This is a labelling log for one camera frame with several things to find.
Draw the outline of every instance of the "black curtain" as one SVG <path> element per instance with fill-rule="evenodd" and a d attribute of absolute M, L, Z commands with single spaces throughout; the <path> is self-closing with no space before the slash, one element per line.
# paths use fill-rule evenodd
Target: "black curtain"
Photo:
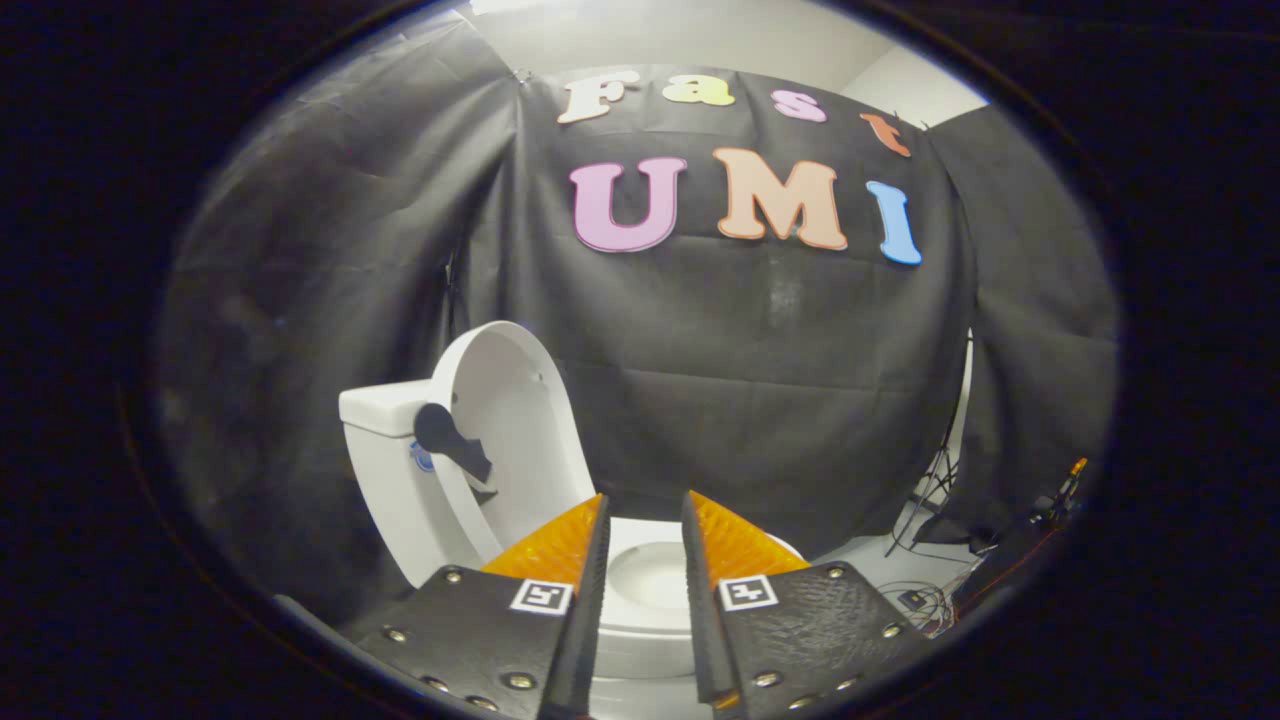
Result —
<path fill-rule="evenodd" d="M 1075 461 L 1106 450 L 1119 370 L 1120 304 L 1101 227 L 1062 176 L 995 106 L 928 137 L 973 238 L 978 292 L 959 475 L 947 523 L 916 539 L 1002 530 Z"/>
<path fill-rule="evenodd" d="M 179 482 L 248 580 L 329 623 L 408 589 L 338 393 L 430 375 L 515 87 L 456 13 L 388 28 L 266 113 L 177 251 L 156 386 Z"/>
<path fill-rule="evenodd" d="M 428 377 L 453 337 L 494 319 L 526 325 L 559 363 L 620 516 L 676 520 L 694 488 L 808 556 L 887 533 L 951 420 L 969 327 L 948 514 L 998 524 L 1037 473 L 1059 478 L 1093 451 L 1102 429 L 1082 423 L 1105 419 L 1091 397 L 1114 384 L 1115 313 L 1092 236 L 1060 222 L 1071 208 L 1027 183 L 975 191 L 993 155 L 950 140 L 963 124 L 925 133 L 749 73 L 632 65 L 640 81 L 608 114 L 557 123 L 564 83 L 608 69 L 526 77 L 460 15 L 411 18 L 282 99 L 210 182 L 163 309 L 157 413 L 196 519 L 250 580 L 335 625 L 408 589 L 360 495 L 337 397 Z M 736 100 L 671 101 L 676 74 L 722 78 Z M 776 90 L 813 96 L 827 122 L 781 114 Z M 847 250 L 772 228 L 721 234 L 717 147 L 754 150 L 783 181 L 803 160 L 833 168 Z M 584 245 L 570 172 L 623 165 L 613 217 L 635 223 L 649 208 L 636 164 L 654 156 L 687 161 L 672 234 L 641 252 Z M 1029 146 L 1010 156 L 1041 163 Z M 881 254 L 868 181 L 908 196 L 919 265 Z M 1044 228 L 1034 243 L 988 229 L 1014 227 L 988 210 L 1005 199 Z"/>

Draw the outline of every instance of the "orange letter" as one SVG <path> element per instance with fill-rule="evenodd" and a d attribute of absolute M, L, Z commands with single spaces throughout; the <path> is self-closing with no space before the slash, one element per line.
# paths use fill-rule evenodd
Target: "orange letter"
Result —
<path fill-rule="evenodd" d="M 563 124 L 599 118 L 609 111 L 609 106 L 600 102 L 602 99 L 617 102 L 622 100 L 622 83 L 639 81 L 640 73 L 635 70 L 576 79 L 564 86 L 568 91 L 568 108 L 556 118 L 556 122 Z"/>
<path fill-rule="evenodd" d="M 764 159 L 750 150 L 719 147 L 712 155 L 724 163 L 728 173 L 728 215 L 717 225 L 722 233 L 742 240 L 764 237 L 764 225 L 755 219 L 758 202 L 778 238 L 791 234 L 796 215 L 804 209 L 799 236 L 805 245 L 824 250 L 849 247 L 836 217 L 836 170 L 801 160 L 791 168 L 783 186 Z"/>
<path fill-rule="evenodd" d="M 884 122 L 884 118 L 872 115 L 870 113 L 863 113 L 858 117 L 872 124 L 872 129 L 876 131 L 876 137 L 884 143 L 884 147 L 888 147 L 904 158 L 911 156 L 911 151 L 902 146 L 902 143 L 897 141 L 897 137 L 895 137 L 899 135 L 897 129 L 890 127 L 890 124 Z"/>

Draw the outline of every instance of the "blue letter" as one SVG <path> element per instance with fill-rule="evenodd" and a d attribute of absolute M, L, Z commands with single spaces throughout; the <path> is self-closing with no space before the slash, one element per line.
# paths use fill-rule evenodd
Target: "blue letter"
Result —
<path fill-rule="evenodd" d="M 919 265 L 923 258 L 911 242 L 911 227 L 906 224 L 906 195 L 901 190 L 872 181 L 867 183 L 881 206 L 881 219 L 884 222 L 884 242 L 881 252 L 895 263 Z"/>

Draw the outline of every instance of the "orange gripper pad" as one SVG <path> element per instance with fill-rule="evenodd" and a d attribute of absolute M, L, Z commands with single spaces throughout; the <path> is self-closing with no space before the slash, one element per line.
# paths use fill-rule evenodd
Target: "orange gripper pad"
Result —
<path fill-rule="evenodd" d="M 778 544 L 760 528 L 748 523 L 723 505 L 689 491 L 698 511 L 707 552 L 707 574 L 714 589 L 723 579 L 748 575 L 776 575 L 804 570 L 809 564 Z"/>
<path fill-rule="evenodd" d="M 591 530 L 599 515 L 602 495 L 570 507 L 558 518 L 507 548 L 481 568 L 485 573 L 552 583 L 582 579 L 582 565 L 591 546 Z"/>

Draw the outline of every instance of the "white toilet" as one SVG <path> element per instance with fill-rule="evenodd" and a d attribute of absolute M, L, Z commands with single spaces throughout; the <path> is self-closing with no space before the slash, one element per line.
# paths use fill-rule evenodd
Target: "white toilet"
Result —
<path fill-rule="evenodd" d="M 413 418 L 428 402 L 480 439 L 497 495 L 477 496 L 453 460 L 417 446 Z M 442 565 L 483 566 L 595 495 L 559 372 L 515 323 L 458 337 L 431 379 L 348 389 L 338 406 L 365 502 L 413 587 Z M 614 516 L 609 536 L 595 675 L 692 674 L 680 523 Z"/>

